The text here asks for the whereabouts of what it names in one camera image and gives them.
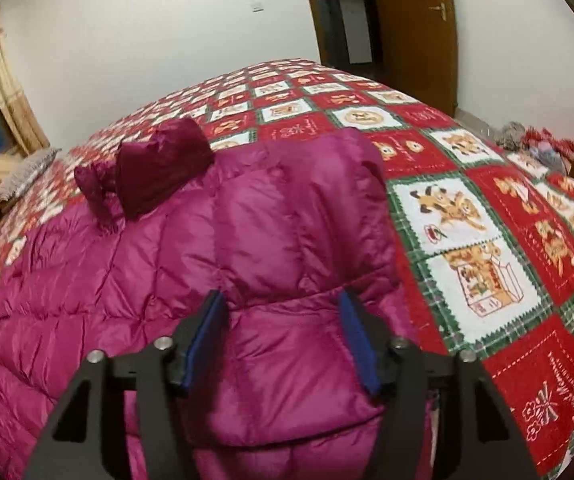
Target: silver bolt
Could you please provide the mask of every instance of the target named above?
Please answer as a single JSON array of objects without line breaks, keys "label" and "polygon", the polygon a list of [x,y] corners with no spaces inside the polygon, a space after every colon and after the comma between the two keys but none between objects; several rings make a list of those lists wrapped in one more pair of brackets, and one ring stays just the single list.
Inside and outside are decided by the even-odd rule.
[{"label": "silver bolt", "polygon": [[402,350],[405,349],[409,346],[409,341],[407,339],[405,339],[404,337],[401,337],[399,335],[394,336],[391,338],[391,347],[395,348],[397,350]]},{"label": "silver bolt", "polygon": [[464,363],[473,363],[476,360],[476,352],[474,350],[461,350],[458,355]]},{"label": "silver bolt", "polygon": [[174,345],[174,340],[171,339],[169,336],[163,335],[154,341],[154,346],[158,348],[158,350],[167,350]]},{"label": "silver bolt", "polygon": [[102,350],[92,350],[87,354],[87,361],[97,364],[104,359],[104,352]]}]

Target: purple puffer jacket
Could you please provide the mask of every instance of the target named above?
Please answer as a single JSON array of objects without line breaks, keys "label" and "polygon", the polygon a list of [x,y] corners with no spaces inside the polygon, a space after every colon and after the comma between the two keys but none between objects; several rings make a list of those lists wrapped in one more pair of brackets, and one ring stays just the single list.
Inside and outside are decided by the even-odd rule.
[{"label": "purple puffer jacket", "polygon": [[[191,121],[153,139],[79,171],[88,203],[33,231],[1,277],[0,471],[21,478],[89,351],[138,351],[219,288],[224,357],[184,415],[201,477],[360,478],[382,408],[358,383],[339,291],[414,338],[378,150],[351,128],[215,156]],[[126,422],[144,480],[133,396]]]}]

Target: curtain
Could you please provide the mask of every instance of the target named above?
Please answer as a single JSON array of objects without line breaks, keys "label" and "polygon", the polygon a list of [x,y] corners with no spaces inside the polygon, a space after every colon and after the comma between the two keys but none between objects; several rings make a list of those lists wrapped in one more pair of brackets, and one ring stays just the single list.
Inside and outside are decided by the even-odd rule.
[{"label": "curtain", "polygon": [[0,111],[9,125],[20,151],[29,155],[49,146],[49,141],[33,115],[29,101],[9,69],[4,50],[4,31],[0,27]]}]

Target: patchwork blanket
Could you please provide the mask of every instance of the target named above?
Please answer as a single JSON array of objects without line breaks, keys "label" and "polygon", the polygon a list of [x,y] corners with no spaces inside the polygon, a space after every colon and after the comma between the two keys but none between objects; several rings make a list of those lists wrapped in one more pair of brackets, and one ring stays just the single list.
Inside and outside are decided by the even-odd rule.
[{"label": "patchwork blanket", "polygon": [[[383,159],[397,270],[420,345],[476,351],[539,473],[560,472],[574,455],[574,180],[506,155],[378,82],[278,60],[141,108],[52,165],[4,219],[0,278],[32,232],[83,202],[75,167],[112,158],[121,142],[147,140],[182,116],[202,126],[215,150],[346,126],[371,140]],[[8,371],[24,380],[17,365]],[[27,431],[37,432],[47,412]],[[18,416],[0,412],[3,420]]]}]

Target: wooden door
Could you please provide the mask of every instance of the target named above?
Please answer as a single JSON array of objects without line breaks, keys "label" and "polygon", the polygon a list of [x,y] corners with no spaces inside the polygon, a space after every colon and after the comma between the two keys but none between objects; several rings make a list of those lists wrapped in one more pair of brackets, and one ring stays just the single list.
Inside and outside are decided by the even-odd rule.
[{"label": "wooden door", "polygon": [[454,116],[458,42],[454,0],[376,0],[386,83]]}]

